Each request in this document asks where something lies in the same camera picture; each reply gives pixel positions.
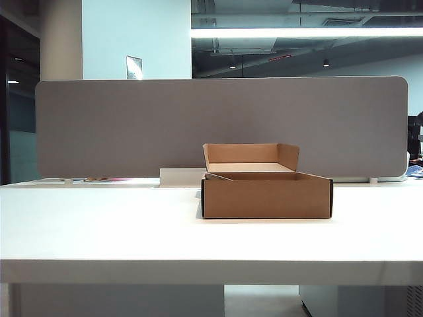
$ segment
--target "fluorescent light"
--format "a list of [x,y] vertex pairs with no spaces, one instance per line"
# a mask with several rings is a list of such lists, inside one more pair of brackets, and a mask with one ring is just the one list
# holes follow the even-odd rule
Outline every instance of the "fluorescent light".
[[192,38],[343,38],[423,36],[423,28],[196,28]]

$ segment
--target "fabric privacy panel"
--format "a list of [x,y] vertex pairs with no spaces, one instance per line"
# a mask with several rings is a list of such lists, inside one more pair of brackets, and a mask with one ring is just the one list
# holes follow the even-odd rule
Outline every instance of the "fabric privacy panel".
[[45,81],[36,117],[47,178],[203,167],[204,143],[299,145],[297,170],[330,177],[406,168],[401,77]]

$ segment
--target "white desk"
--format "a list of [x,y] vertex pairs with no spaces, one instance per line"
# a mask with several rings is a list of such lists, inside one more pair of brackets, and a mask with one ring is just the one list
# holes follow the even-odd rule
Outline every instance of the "white desk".
[[1,282],[422,285],[422,194],[335,184],[332,219],[205,220],[199,190],[3,186]]

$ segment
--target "box lid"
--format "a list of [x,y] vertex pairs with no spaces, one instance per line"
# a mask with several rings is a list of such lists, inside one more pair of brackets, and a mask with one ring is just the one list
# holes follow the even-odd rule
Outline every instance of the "box lid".
[[283,143],[203,145],[208,172],[295,172],[299,147]]

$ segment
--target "cardboard box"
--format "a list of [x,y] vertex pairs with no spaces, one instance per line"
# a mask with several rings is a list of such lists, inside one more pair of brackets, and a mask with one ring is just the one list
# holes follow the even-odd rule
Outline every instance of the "cardboard box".
[[205,144],[204,218],[331,218],[333,181],[296,172],[299,147]]

